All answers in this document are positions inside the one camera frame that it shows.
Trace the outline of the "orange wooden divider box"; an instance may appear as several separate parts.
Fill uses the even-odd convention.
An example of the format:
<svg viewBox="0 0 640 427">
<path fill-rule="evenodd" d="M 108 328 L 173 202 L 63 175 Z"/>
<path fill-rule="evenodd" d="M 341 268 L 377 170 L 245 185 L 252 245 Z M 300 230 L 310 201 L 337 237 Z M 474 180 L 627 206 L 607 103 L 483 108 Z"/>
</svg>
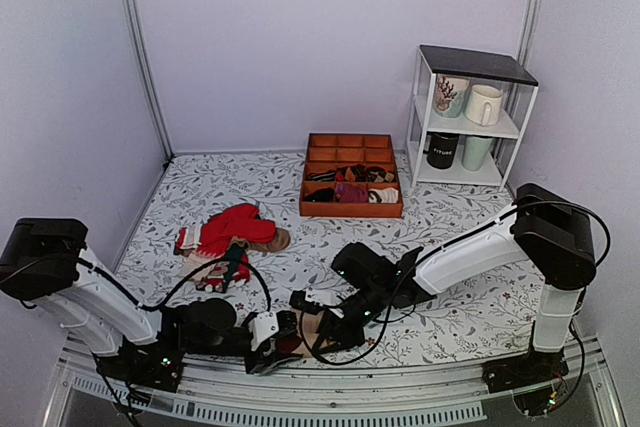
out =
<svg viewBox="0 0 640 427">
<path fill-rule="evenodd" d="M 402 189 L 389 135 L 309 135 L 299 200 L 302 216 L 399 218 L 402 212 Z"/>
</svg>

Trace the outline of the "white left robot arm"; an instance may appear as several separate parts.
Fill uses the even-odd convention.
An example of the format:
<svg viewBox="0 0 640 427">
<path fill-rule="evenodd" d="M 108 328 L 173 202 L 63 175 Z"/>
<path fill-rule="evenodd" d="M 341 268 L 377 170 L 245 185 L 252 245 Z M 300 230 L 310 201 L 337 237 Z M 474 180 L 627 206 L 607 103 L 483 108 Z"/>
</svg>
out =
<svg viewBox="0 0 640 427">
<path fill-rule="evenodd" d="M 186 354 L 241 357 L 249 374 L 302 358 L 293 312 L 239 324 L 221 298 L 146 305 L 104 268 L 87 233 L 77 219 L 19 219 L 1 254 L 1 290 L 55 316 L 111 376 L 138 381 L 176 369 Z"/>
</svg>

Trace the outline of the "striped beige knitted sock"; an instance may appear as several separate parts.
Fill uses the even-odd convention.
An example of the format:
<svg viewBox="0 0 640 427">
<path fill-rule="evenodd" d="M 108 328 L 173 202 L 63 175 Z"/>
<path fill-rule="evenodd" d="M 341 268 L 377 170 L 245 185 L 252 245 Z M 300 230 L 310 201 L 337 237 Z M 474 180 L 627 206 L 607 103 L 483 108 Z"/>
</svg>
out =
<svg viewBox="0 0 640 427">
<path fill-rule="evenodd" d="M 339 320 L 333 312 L 324 310 L 319 314 L 304 313 L 299 310 L 283 310 L 276 314 L 283 334 L 275 340 L 275 352 L 311 358 L 310 348 L 329 327 L 329 322 Z"/>
</svg>

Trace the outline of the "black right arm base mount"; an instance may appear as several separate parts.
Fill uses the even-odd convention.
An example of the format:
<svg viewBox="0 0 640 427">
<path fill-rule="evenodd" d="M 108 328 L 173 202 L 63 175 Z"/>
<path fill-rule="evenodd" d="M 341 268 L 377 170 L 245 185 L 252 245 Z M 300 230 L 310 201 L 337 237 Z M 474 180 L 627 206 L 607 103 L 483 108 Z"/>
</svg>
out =
<svg viewBox="0 0 640 427">
<path fill-rule="evenodd" d="M 569 372 L 563 351 L 526 353 L 485 362 L 482 380 L 490 393 L 503 392 L 558 379 Z"/>
</svg>

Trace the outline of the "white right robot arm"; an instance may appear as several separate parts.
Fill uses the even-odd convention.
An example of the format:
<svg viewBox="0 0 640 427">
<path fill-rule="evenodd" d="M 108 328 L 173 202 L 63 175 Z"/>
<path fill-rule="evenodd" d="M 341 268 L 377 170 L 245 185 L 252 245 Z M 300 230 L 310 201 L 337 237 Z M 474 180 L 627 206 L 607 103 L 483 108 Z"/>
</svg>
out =
<svg viewBox="0 0 640 427">
<path fill-rule="evenodd" d="M 392 308 L 435 298 L 450 287 L 506 264 L 529 261 L 545 284 L 531 333 L 530 351 L 517 362 L 517 374 L 537 383 L 552 371 L 562 351 L 581 293 L 594 280 L 603 257 L 594 252 L 591 210 L 533 183 L 518 188 L 513 203 L 495 217 L 430 252 L 415 248 L 397 262 L 361 242 L 350 243 L 331 267 L 356 291 L 343 300 L 326 292 L 299 290 L 291 306 L 320 315 L 314 356 L 347 350 L 364 342 L 364 328 Z"/>
</svg>

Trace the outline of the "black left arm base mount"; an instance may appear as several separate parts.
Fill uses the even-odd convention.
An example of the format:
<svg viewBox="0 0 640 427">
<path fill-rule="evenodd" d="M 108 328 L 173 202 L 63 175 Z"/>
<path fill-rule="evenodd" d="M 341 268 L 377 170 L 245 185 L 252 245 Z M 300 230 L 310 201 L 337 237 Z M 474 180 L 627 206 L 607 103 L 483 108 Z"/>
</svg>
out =
<svg viewBox="0 0 640 427">
<path fill-rule="evenodd" d="M 98 356 L 97 370 L 128 385 L 176 393 L 184 352 L 163 342 L 135 345 L 124 340 L 114 356 Z"/>
</svg>

